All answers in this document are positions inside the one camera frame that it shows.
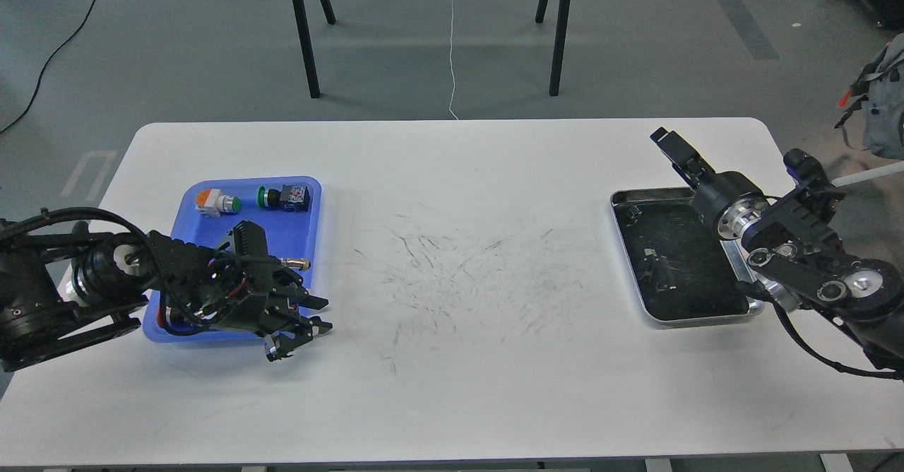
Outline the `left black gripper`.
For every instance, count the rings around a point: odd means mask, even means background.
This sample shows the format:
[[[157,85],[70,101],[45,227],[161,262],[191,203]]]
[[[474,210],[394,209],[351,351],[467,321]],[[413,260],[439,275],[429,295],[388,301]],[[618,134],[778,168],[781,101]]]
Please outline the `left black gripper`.
[[[301,317],[291,307],[323,310],[328,299],[311,295],[304,279],[270,280],[261,292],[246,297],[225,311],[225,317],[208,327],[209,331],[234,331],[265,337],[265,356],[269,362],[290,358],[294,350],[333,329],[333,324],[314,315]]]

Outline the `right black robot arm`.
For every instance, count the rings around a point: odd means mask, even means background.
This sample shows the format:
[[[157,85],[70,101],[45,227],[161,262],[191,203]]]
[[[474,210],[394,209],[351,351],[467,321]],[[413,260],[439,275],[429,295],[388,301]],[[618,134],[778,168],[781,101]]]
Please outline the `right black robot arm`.
[[[824,365],[858,377],[902,379],[902,273],[887,261],[850,255],[830,221],[845,192],[823,165],[800,149],[785,169],[795,182],[783,197],[766,195],[736,170],[717,172],[676,131],[651,140],[692,190],[691,207],[715,237],[736,242],[752,281],[739,289],[769,302],[788,336]],[[789,312],[809,309],[857,344],[869,371],[817,353],[795,330]]]

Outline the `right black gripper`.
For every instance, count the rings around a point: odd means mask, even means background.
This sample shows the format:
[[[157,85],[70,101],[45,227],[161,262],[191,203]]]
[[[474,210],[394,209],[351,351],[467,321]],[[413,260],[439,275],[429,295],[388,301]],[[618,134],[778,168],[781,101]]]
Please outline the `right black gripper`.
[[[740,172],[714,172],[677,131],[660,127],[650,139],[694,189],[691,207],[719,240],[739,240],[768,208],[763,192],[750,179]]]

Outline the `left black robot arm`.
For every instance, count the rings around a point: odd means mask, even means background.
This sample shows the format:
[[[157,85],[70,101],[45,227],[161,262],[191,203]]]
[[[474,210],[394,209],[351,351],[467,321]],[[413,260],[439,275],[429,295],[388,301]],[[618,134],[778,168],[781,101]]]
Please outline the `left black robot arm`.
[[[171,336],[236,331],[265,341],[271,362],[333,329],[326,298],[304,287],[306,259],[272,256],[261,226],[243,220],[216,247],[144,232],[99,208],[42,209],[2,221],[2,370],[15,372],[125,336],[158,294]]]

